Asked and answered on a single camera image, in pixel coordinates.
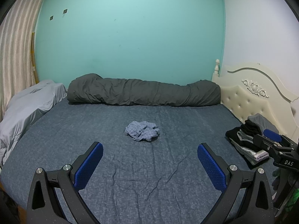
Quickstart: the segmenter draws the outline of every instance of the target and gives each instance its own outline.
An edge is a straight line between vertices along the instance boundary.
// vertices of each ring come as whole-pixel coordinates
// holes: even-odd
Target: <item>lavender folded garment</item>
[[[125,132],[132,137],[134,141],[151,141],[153,137],[159,135],[159,129],[156,124],[147,121],[133,121],[126,127]]]

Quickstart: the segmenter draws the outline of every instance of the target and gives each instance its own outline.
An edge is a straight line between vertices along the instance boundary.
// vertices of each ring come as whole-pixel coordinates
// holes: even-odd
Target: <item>bedpost finial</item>
[[[214,73],[219,73],[219,64],[220,64],[220,60],[219,59],[217,59],[216,60],[216,65],[215,65],[215,69],[214,69]]]

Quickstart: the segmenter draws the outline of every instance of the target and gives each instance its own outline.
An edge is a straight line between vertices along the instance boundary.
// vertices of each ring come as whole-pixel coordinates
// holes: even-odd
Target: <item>blue-gray bed sheet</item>
[[[156,123],[160,136],[136,142],[125,135],[132,121]],[[66,99],[41,117],[22,137],[3,167],[7,193],[26,208],[35,170],[60,169],[94,141],[104,155],[80,195],[102,223],[200,223],[221,192],[197,158],[206,142],[228,164],[249,170],[225,138],[240,122],[222,105],[207,107],[70,105]],[[273,181],[273,160],[263,164]],[[75,223],[61,191],[62,208]],[[236,213],[234,206],[229,217]]]

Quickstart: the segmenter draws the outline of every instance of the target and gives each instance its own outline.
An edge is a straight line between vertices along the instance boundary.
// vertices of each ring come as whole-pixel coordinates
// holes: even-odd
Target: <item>bed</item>
[[[269,69],[250,63],[222,69],[219,76],[217,60],[212,81],[221,88],[221,104],[206,107],[74,105],[63,99],[21,138],[0,180],[26,208],[38,167],[59,169],[99,141],[104,156],[80,195],[101,223],[200,223],[221,194],[197,158],[200,143],[206,142],[228,164],[248,170],[225,138],[247,116],[261,113],[280,133],[295,142],[299,136],[290,108],[298,97]],[[134,120],[156,123],[160,136],[152,142],[133,141],[124,129]],[[270,183],[276,169],[272,162],[262,165]],[[57,195],[75,223],[58,190]],[[234,206],[228,220],[236,211]]]

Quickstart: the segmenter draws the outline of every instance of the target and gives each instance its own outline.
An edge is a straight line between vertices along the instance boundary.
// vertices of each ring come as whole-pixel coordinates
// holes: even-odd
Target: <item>stack of folded clothes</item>
[[[249,167],[256,167],[263,160],[269,158],[269,154],[255,146],[252,142],[253,137],[257,134],[262,135],[265,129],[269,129],[277,134],[277,128],[261,114],[248,116],[245,124],[235,127],[225,133],[225,136],[231,140],[236,150],[245,157],[252,165]]]

